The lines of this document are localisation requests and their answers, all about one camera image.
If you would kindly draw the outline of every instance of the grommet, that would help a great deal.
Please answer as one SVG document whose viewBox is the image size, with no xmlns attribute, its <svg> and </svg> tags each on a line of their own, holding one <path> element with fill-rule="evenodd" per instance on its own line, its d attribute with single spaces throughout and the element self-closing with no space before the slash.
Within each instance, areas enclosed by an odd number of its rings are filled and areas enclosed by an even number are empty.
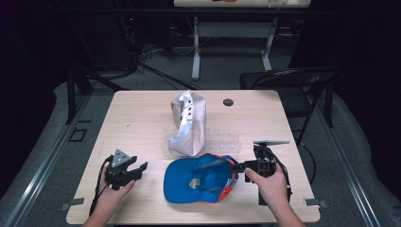
<svg viewBox="0 0 401 227">
<path fill-rule="evenodd" d="M 226 99 L 223 100 L 223 104 L 224 104 L 224 106 L 233 106 L 234 102 L 233 102 L 232 99 L 226 98 Z"/>
</svg>

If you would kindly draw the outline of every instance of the table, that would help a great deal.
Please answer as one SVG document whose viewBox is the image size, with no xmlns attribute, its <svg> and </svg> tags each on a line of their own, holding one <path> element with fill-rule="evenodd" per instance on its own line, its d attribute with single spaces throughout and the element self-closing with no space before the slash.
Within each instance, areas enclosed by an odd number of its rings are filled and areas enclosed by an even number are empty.
<svg viewBox="0 0 401 227">
<path fill-rule="evenodd" d="M 236 0 L 235 2 L 212 0 L 174 0 L 174 6 L 180 8 L 307 8 L 310 0 Z M 274 38 L 277 19 L 266 23 L 227 23 L 199 22 L 194 19 L 194 63 L 192 79 L 198 80 L 201 68 L 201 50 L 199 37 L 251 37 L 267 38 L 266 45 L 260 51 L 263 67 L 271 70 L 269 53 Z"/>
<path fill-rule="evenodd" d="M 131 168 L 148 162 L 148 169 L 110 219 L 113 224 L 222 224 L 275 222 L 266 206 L 258 205 L 254 183 L 240 174 L 230 195 L 220 203 L 173 204 L 166 201 L 163 180 L 167 166 L 177 159 L 163 152 L 163 131 L 174 129 L 170 101 L 182 91 L 122 91 L 114 95 L 92 154 L 79 183 L 75 199 L 83 204 L 70 207 L 67 222 L 81 224 L 88 218 L 97 174 L 103 161 L 119 148 L 137 156 Z M 195 91 L 206 100 L 207 129 L 238 129 L 241 149 L 232 154 L 239 162 L 254 160 L 253 140 L 288 140 L 272 146 L 287 167 L 293 195 L 290 204 L 304 222 L 320 218 L 318 208 L 306 206 L 313 199 L 298 149 L 292 137 L 279 96 L 274 91 Z M 223 105 L 230 98 L 234 105 Z"/>
</svg>

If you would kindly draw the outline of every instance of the gray carpet floor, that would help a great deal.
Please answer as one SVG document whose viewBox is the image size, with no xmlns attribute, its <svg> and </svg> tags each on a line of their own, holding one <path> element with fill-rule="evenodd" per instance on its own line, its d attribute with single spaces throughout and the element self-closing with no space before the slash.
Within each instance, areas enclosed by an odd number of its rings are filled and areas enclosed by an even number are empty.
<svg viewBox="0 0 401 227">
<path fill-rule="evenodd" d="M 270 53 L 273 68 L 286 68 L 296 41 L 276 37 Z M 203 89 L 239 89 L 238 78 L 245 71 L 263 70 L 259 51 L 264 41 L 259 39 L 211 39 L 204 41 L 201 47 L 200 80 L 193 81 L 192 53 L 189 48 L 176 48 L 166 52 L 154 50 L 148 53 L 146 65 L 156 68 L 172 77 L 199 85 Z M 112 73 L 103 73 L 105 77 Z M 172 90 L 185 89 L 175 87 L 162 78 L 144 71 L 142 67 L 113 82 L 132 90 Z M 61 152 L 51 167 L 51 173 L 45 179 L 40 193 L 26 209 L 22 217 L 22 226 L 69 226 L 65 217 L 67 211 L 60 210 L 63 203 L 74 198 L 80 177 L 95 144 L 97 134 L 113 98 L 113 91 L 93 80 L 94 93 L 85 97 L 77 91 L 78 103 L 81 104 L 76 120 L 65 126 L 67 119 L 66 84 L 55 90 L 58 101 L 52 116 L 43 131 L 37 145 L 26 160 L 19 175 L 0 201 L 0 225 L 6 225 L 9 217 L 24 192 L 35 176 L 36 171 L 50 152 L 57 147 Z M 401 226 L 400 202 L 380 183 L 372 168 L 370 148 L 357 121 L 339 96 L 333 103 L 334 132 L 338 136 L 349 163 L 372 205 L 380 226 Z M 315 197 L 326 201 L 329 207 L 322 208 L 322 217 L 317 223 L 308 226 L 367 226 L 361 215 L 356 195 L 350 189 L 350 182 L 343 170 L 336 147 L 327 133 L 325 122 L 320 113 L 314 113 L 307 129 L 304 144 L 313 153 L 316 160 L 316 177 L 312 183 Z M 71 130 L 86 131 L 81 142 L 72 142 Z M 65 140 L 60 141 L 64 133 Z M 309 178 L 313 175 L 313 161 L 302 146 L 299 147 L 305 170 Z"/>
</svg>

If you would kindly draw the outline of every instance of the baseball cap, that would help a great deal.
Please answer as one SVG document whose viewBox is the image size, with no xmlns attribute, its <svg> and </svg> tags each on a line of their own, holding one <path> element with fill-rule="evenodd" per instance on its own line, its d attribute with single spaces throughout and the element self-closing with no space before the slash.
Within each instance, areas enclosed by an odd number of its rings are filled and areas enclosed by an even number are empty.
<svg viewBox="0 0 401 227">
<path fill-rule="evenodd" d="M 230 171 L 230 165 L 235 164 L 238 162 L 230 155 L 210 153 L 173 161 L 165 174 L 166 200 L 172 203 L 222 201 L 238 179 L 238 174 Z"/>
</svg>

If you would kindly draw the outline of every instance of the hand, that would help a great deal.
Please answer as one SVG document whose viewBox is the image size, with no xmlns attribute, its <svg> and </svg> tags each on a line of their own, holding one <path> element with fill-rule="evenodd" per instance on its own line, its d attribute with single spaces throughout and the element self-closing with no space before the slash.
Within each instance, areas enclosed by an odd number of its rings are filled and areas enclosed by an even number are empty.
<svg viewBox="0 0 401 227">
<path fill-rule="evenodd" d="M 289 205 L 286 177 L 278 164 L 275 173 L 268 178 L 260 176 L 250 168 L 245 168 L 245 174 L 257 184 L 263 200 L 281 227 L 305 226 Z"/>
<path fill-rule="evenodd" d="M 85 221 L 83 226 L 106 225 L 107 221 L 112 217 L 113 213 L 117 210 L 120 202 L 135 185 L 135 181 L 130 181 L 129 183 L 127 183 L 127 185 L 115 191 L 111 189 L 106 183 L 106 171 L 107 167 L 104 167 L 100 178 L 100 184 L 98 188 L 99 191 L 97 192 L 98 195 L 100 193 L 101 194 L 97 199 L 97 205 L 95 211 Z"/>
</svg>

